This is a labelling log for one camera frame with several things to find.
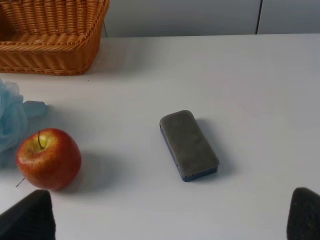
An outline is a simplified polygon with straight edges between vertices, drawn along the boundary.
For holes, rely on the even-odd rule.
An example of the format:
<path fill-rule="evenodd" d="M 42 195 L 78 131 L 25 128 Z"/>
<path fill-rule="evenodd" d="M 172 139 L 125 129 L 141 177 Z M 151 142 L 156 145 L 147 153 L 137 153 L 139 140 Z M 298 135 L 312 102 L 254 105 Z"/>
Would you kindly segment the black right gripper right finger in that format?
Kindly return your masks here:
<path fill-rule="evenodd" d="M 293 191 L 286 227 L 288 240 L 320 239 L 320 195 L 306 187 Z"/>

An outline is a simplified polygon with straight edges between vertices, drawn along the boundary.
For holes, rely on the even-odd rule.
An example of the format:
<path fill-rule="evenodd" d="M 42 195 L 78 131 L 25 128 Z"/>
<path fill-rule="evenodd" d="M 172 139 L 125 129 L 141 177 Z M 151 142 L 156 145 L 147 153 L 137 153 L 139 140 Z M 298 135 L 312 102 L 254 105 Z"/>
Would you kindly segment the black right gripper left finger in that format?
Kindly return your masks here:
<path fill-rule="evenodd" d="M 2 240 L 54 240 L 56 222 L 50 192 L 35 190 L 0 215 Z"/>

